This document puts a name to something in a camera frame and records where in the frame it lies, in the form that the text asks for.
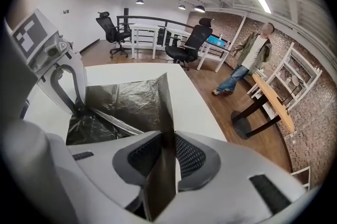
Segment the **blue object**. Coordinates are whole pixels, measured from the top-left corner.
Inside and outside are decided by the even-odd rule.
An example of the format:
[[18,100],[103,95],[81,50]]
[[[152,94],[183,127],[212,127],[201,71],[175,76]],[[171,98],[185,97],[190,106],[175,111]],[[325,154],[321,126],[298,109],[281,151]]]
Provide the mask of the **blue object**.
[[236,68],[233,70],[231,76],[219,84],[217,87],[217,90],[220,92],[227,91],[227,92],[233,92],[236,86],[236,83],[240,80],[242,80],[249,72],[249,69],[247,69],[244,66],[236,66]]
[[207,41],[218,46],[225,46],[225,42],[215,36],[209,36]]

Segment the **olive jacket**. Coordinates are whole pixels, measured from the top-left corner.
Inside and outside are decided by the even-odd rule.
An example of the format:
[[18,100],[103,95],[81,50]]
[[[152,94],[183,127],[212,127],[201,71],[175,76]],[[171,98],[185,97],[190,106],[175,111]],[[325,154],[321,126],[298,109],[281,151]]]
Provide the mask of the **olive jacket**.
[[[243,60],[249,54],[251,48],[254,45],[254,42],[259,36],[258,33],[251,33],[245,40],[243,40],[235,49],[234,51],[242,51],[237,64],[241,65]],[[267,38],[266,42],[263,44],[262,48],[260,49],[254,64],[249,69],[248,75],[253,75],[257,69],[259,69],[263,62],[269,61],[270,57],[272,56],[272,44],[270,43],[269,38]]]

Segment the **white desk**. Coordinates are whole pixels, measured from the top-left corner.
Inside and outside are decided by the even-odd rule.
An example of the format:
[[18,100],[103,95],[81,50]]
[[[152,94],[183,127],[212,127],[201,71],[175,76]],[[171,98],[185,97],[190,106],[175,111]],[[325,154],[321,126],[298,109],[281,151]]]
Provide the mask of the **white desk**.
[[[180,38],[180,41],[177,41],[177,46],[180,46],[180,43],[181,43],[181,40],[182,40],[183,36],[189,37],[191,35],[191,33],[189,33],[189,32],[179,30],[179,29],[175,29],[175,28],[171,28],[171,27],[166,27],[166,30],[171,33],[171,37],[173,37],[174,35],[178,35],[178,38]],[[170,43],[168,45],[172,46],[172,43],[173,43],[173,38],[170,39]],[[170,60],[170,59],[172,59],[172,58],[167,55],[166,60]]]
[[[178,64],[130,63],[86,68],[88,86],[150,80],[158,78],[166,72],[175,130],[226,141],[210,109]],[[60,84],[66,92],[69,92],[69,89],[73,88],[72,77],[65,75]],[[24,119],[37,124],[46,132],[58,134],[66,140],[70,118],[70,114],[61,110],[38,87]]]
[[152,44],[152,59],[155,58],[156,54],[156,46],[157,46],[157,39],[158,39],[158,31],[159,31],[159,26],[157,25],[147,25],[147,24],[132,24],[130,25],[131,28],[131,53],[132,53],[132,58],[135,58],[135,47],[134,47],[134,41],[136,39],[137,43],[137,49],[139,49],[139,43],[138,43],[138,36],[139,36],[139,30],[148,30],[148,31],[153,31],[153,44]]
[[221,61],[219,62],[219,64],[217,65],[217,67],[215,69],[215,72],[219,71],[221,65],[223,64],[223,62],[225,61],[227,55],[230,52],[224,46],[216,45],[214,43],[205,41],[204,44],[203,44],[203,46],[202,46],[202,48],[201,48],[201,51],[199,52],[199,56],[201,57],[201,60],[200,60],[200,63],[198,65],[198,67],[196,68],[197,70],[200,70],[201,65],[204,63],[204,61],[205,61],[205,59],[207,57],[207,54],[209,53],[209,50],[210,50],[211,46],[217,47],[217,48],[221,49],[224,52],[224,54],[221,57]]

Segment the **white wall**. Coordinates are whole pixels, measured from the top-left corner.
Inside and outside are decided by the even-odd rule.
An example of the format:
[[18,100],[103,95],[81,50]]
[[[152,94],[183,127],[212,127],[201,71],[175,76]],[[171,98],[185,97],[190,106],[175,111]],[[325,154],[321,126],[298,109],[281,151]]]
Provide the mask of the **white wall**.
[[[123,7],[129,8],[129,15],[133,16],[150,16],[173,20],[180,23],[187,23],[189,18],[190,8],[189,4],[182,4],[186,7],[183,11],[178,8],[179,1],[177,0],[143,0],[144,5],[137,5],[137,0],[123,0]],[[130,20],[130,23],[143,23],[143,24],[155,24],[164,25],[164,22],[151,21],[151,20]],[[169,27],[185,29],[185,26],[176,24],[169,24]]]
[[105,39],[105,32],[95,18],[97,12],[109,11],[113,23],[123,15],[122,0],[34,0],[36,7],[58,28],[68,41],[81,50],[96,39]]

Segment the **black metal railing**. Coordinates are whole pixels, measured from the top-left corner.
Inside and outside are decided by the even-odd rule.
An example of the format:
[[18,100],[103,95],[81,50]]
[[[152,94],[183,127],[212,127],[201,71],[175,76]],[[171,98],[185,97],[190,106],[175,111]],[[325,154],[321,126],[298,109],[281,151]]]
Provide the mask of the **black metal railing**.
[[[165,37],[164,37],[164,36],[165,36],[166,27],[167,27],[167,25],[168,25],[169,23],[171,23],[171,24],[177,24],[177,25],[181,25],[181,26],[185,26],[185,27],[192,28],[192,29],[194,28],[194,26],[192,26],[192,25],[180,23],[180,22],[173,21],[173,20],[168,20],[168,19],[163,19],[163,18],[157,18],[157,17],[120,15],[120,16],[117,16],[116,18],[117,18],[117,30],[118,30],[118,32],[120,32],[120,25],[124,25],[124,30],[127,30],[127,24],[121,23],[121,22],[120,22],[120,19],[127,19],[127,20],[128,20],[128,19],[141,19],[141,20],[153,20],[153,21],[164,22],[164,26],[158,25],[159,27],[162,27],[163,30],[164,30],[164,31],[163,31],[163,39],[162,39],[162,41],[161,41],[160,43],[157,43],[157,44],[162,45],[162,46],[164,46],[164,45],[165,45],[164,43],[166,43],[166,40],[165,40]],[[211,35],[214,36],[214,37],[216,37],[216,38],[219,38],[219,36],[217,36],[217,35],[215,35],[215,34],[211,34]],[[220,51],[215,50],[215,49],[212,49],[212,48],[210,48],[210,51],[214,51],[214,52],[218,52],[218,53],[220,52]]]

